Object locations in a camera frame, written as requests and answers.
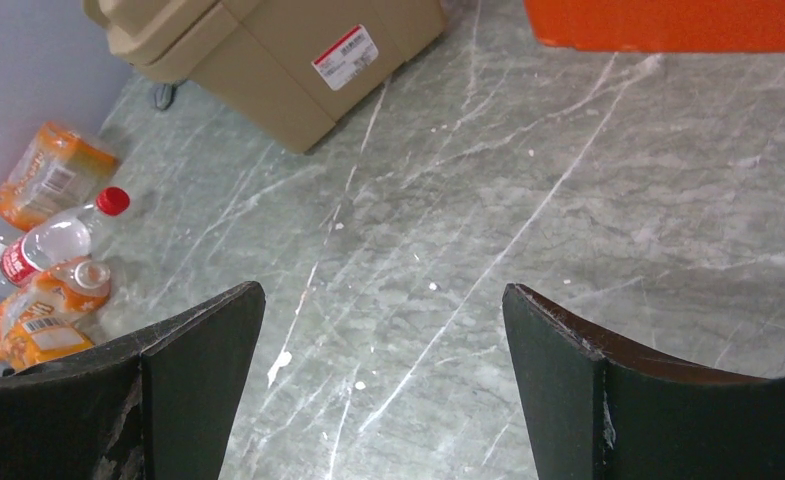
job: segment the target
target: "orange bottle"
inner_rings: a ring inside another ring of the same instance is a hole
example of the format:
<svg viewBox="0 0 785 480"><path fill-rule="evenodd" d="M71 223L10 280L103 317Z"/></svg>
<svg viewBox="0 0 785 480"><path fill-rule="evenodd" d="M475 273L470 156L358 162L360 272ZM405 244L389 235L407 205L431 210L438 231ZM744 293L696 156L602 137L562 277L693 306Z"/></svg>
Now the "orange bottle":
<svg viewBox="0 0 785 480"><path fill-rule="evenodd" d="M545 45L588 51L785 52L785 0L525 0Z"/></svg>
<svg viewBox="0 0 785 480"><path fill-rule="evenodd" d="M0 215L26 232L94 198L118 166L100 139L47 122L1 185Z"/></svg>
<svg viewBox="0 0 785 480"><path fill-rule="evenodd" d="M110 270L78 257L35 276L0 304L0 362L16 371L94 346L72 324L106 303Z"/></svg>

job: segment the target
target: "red bottle cap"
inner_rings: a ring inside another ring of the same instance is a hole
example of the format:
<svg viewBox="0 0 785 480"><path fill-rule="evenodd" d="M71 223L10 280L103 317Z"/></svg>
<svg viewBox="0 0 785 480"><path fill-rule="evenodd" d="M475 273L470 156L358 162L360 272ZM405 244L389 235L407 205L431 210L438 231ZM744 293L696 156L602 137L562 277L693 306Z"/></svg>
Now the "red bottle cap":
<svg viewBox="0 0 785 480"><path fill-rule="evenodd" d="M130 196L118 187L109 187L98 194L95 205L101 212L114 217L127 210L130 206Z"/></svg>

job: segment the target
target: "tan plastic bin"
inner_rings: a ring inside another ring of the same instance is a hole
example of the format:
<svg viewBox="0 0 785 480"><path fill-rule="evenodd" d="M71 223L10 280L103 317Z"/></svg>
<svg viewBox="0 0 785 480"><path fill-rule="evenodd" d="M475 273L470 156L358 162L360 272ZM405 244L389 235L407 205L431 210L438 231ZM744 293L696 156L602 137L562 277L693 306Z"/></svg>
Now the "tan plastic bin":
<svg viewBox="0 0 785 480"><path fill-rule="evenodd" d="M445 28L440 0L84 0L110 51L301 153Z"/></svg>

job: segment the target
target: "storage container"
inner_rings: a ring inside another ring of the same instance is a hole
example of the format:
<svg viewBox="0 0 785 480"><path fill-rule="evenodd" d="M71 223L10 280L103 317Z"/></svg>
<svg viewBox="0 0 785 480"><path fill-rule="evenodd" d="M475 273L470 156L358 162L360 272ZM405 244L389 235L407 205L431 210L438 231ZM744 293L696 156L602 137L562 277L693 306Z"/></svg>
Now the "storage container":
<svg viewBox="0 0 785 480"><path fill-rule="evenodd" d="M110 51L303 152L445 27L440 0L84 0Z"/></svg>
<svg viewBox="0 0 785 480"><path fill-rule="evenodd" d="M536 38L590 51L785 52L785 0L525 0Z"/></svg>

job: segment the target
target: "white paint spot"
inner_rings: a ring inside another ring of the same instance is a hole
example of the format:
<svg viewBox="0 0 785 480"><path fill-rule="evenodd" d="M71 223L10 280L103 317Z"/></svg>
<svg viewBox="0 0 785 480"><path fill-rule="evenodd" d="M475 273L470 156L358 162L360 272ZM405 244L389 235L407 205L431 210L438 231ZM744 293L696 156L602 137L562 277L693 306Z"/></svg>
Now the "white paint spot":
<svg viewBox="0 0 785 480"><path fill-rule="evenodd" d="M277 360L274 361L274 365L268 369L268 388L271 388L271 384L274 383L274 379L277 378L277 372L280 371L281 368L289 365L289 362L292 361L292 354L289 352L280 352L280 355L277 356Z"/></svg>
<svg viewBox="0 0 785 480"><path fill-rule="evenodd" d="M639 231L632 232L631 238L636 243L650 243L652 241L657 240L657 227L660 226L660 222L656 219L649 220L642 226Z"/></svg>
<svg viewBox="0 0 785 480"><path fill-rule="evenodd" d="M610 450L616 446L616 429L613 428L613 420L610 418L610 405L607 404L607 392L604 392L604 441Z"/></svg>
<svg viewBox="0 0 785 480"><path fill-rule="evenodd" d="M754 168L760 164L760 155L757 155L756 157L740 158L731 163L738 168Z"/></svg>

